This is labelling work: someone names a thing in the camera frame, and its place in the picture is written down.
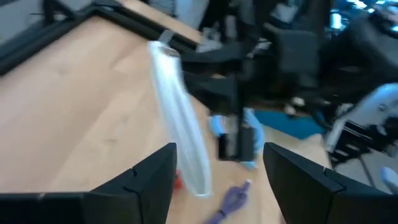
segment clear plastic tube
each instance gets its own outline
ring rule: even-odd
[[[177,167],[196,197],[211,195],[211,169],[205,140],[183,78],[180,56],[168,45],[149,42],[152,81],[170,140],[177,144]]]

